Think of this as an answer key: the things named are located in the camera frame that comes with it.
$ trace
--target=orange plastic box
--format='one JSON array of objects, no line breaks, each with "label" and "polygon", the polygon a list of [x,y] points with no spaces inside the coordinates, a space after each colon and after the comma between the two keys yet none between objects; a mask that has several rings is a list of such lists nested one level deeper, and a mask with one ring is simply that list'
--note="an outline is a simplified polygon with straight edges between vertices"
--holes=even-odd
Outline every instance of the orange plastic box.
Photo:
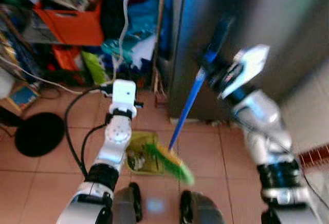
[{"label": "orange plastic box", "polygon": [[104,41],[101,0],[94,11],[43,10],[41,3],[33,10],[63,44],[100,46]]}]

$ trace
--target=white cable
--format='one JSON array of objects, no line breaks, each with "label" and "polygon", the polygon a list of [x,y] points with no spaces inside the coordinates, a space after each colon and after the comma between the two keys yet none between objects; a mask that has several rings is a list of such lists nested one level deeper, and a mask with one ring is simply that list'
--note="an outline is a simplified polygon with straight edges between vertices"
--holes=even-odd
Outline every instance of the white cable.
[{"label": "white cable", "polygon": [[14,63],[12,63],[12,62],[7,61],[7,60],[6,60],[4,57],[2,57],[1,55],[0,55],[0,59],[1,59],[2,61],[6,62],[7,64],[11,65],[11,66],[14,66],[14,67],[18,68],[18,69],[21,70],[22,72],[24,72],[24,73],[30,75],[31,77],[33,77],[33,78],[35,78],[35,79],[38,79],[38,80],[43,81],[43,82],[45,82],[45,83],[52,84],[52,85],[54,85],[54,86],[60,87],[60,88],[66,90],[66,91],[68,91],[68,92],[70,92],[70,93],[72,93],[72,94],[75,94],[75,95],[80,95],[80,94],[82,94],[81,91],[74,91],[74,90],[71,90],[71,89],[65,88],[64,86],[62,86],[62,85],[60,85],[60,84],[57,84],[57,83],[54,83],[54,82],[51,82],[51,81],[48,81],[48,80],[45,80],[45,79],[39,78],[39,77],[37,77],[37,76],[35,76],[35,75],[33,75],[33,74],[30,74],[29,72],[27,72],[26,70],[24,70],[24,69],[21,68],[20,66],[17,66],[16,64],[14,64]]},{"label": "white cable", "polygon": [[122,43],[123,43],[123,39],[125,37],[125,34],[128,30],[128,26],[129,26],[129,20],[128,20],[128,1],[129,0],[123,0],[123,14],[124,14],[124,26],[122,28],[120,37],[119,37],[119,52],[120,52],[120,57],[119,60],[116,61],[115,57],[112,56],[112,64],[113,64],[113,77],[111,82],[114,82],[116,79],[116,75],[117,75],[117,70],[119,68],[119,66],[121,65],[121,63],[123,62],[123,48],[122,48]]}]

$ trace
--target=white wall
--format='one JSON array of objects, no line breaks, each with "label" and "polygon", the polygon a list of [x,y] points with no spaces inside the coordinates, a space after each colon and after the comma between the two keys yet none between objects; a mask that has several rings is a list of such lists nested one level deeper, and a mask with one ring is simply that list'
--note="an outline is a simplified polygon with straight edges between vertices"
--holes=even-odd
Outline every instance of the white wall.
[{"label": "white wall", "polygon": [[329,59],[291,92],[281,111],[296,153],[329,143]]},{"label": "white wall", "polygon": [[[296,153],[328,144],[329,59],[299,83],[280,106]],[[306,176],[314,189],[329,204],[329,165],[307,171]],[[329,223],[329,211],[314,194],[313,200],[323,223]]]}]

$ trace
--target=tile floor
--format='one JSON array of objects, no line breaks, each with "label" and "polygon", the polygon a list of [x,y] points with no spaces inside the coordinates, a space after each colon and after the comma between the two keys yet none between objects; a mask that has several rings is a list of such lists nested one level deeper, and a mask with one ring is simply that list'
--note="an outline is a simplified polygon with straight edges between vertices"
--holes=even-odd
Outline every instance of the tile floor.
[{"label": "tile floor", "polygon": [[[73,98],[73,95],[63,92],[56,100],[39,99],[25,117],[41,111],[51,111],[63,117]],[[145,107],[138,110],[138,116],[132,122],[133,129],[154,130],[167,146],[174,125],[170,124],[166,110],[154,107],[154,97],[149,92],[139,93],[138,100],[143,101]],[[70,132],[78,151],[87,131],[103,122],[108,105],[109,99],[94,94],[82,99],[72,109]],[[92,135],[86,148],[87,167],[92,164],[103,139],[102,130]],[[261,223],[261,213],[266,206],[260,198],[257,172],[244,149],[238,128],[186,124],[175,151],[194,173],[194,186],[184,185],[168,176],[137,176],[127,169],[121,172],[116,190],[130,181],[137,182],[141,188],[142,224],[178,224],[180,193],[184,189],[200,191],[211,197],[228,224]],[[56,223],[82,180],[66,139],[49,154],[29,158],[21,155],[13,140],[0,130],[0,224]],[[154,203],[161,208],[150,209]]]}]

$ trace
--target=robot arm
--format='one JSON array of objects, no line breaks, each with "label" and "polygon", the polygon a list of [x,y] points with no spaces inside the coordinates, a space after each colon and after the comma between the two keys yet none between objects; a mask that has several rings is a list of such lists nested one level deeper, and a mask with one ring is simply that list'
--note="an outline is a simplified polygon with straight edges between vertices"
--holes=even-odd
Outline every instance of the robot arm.
[{"label": "robot arm", "polygon": [[105,129],[105,142],[57,224],[109,224],[114,188],[124,165],[132,135],[131,119],[136,116],[136,85],[132,81],[116,80],[113,84],[111,121]]},{"label": "robot arm", "polygon": [[262,71],[268,51],[266,45],[241,50],[224,71],[222,65],[214,69],[214,64],[204,62],[204,68],[211,69],[207,80],[218,98],[231,105],[244,130],[246,148],[260,175],[261,196],[269,206],[262,222],[320,223],[309,207],[308,188],[302,182],[303,173],[292,153],[279,107],[260,89],[247,84]]}]

